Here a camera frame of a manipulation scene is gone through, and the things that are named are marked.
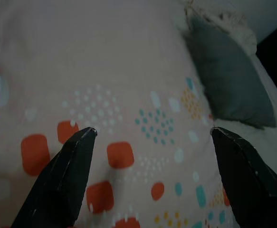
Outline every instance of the pillow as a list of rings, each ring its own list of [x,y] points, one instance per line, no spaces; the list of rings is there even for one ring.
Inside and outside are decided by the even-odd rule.
[[[187,45],[214,117],[275,127],[270,99],[245,52],[228,35],[192,17]]]

